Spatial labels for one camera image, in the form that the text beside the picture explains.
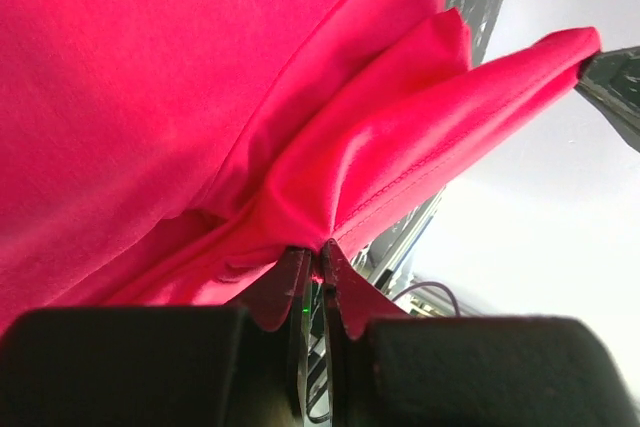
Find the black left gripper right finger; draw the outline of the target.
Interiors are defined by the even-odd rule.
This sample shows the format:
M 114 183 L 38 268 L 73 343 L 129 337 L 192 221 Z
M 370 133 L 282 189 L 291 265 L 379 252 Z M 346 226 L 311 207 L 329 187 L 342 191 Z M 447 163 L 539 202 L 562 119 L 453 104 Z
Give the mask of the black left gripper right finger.
M 335 426 L 631 426 L 601 341 L 564 317 L 413 317 L 350 265 L 319 257 Z

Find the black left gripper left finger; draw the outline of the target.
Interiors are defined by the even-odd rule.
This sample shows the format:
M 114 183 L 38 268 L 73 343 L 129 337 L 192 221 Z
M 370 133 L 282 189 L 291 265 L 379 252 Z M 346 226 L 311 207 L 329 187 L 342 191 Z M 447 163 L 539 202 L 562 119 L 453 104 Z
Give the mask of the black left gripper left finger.
M 5 426 L 300 426 L 311 265 L 214 307 L 42 308 L 1 338 Z

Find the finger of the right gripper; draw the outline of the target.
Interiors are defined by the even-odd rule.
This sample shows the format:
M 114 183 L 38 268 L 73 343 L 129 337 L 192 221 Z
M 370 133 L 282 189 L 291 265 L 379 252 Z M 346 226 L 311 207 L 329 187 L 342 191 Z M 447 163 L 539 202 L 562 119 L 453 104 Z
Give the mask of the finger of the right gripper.
M 580 65 L 575 86 L 636 152 L 640 142 L 639 51 L 635 46 L 589 57 Z

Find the pink t shirt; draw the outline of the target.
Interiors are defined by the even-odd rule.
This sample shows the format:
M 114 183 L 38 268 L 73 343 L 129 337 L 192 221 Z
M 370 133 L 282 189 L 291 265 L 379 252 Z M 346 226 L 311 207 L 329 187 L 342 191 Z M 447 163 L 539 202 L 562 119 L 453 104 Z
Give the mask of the pink t shirt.
M 473 67 L 446 0 L 1 0 L 1 323 L 221 304 L 288 246 L 353 255 L 599 47 Z

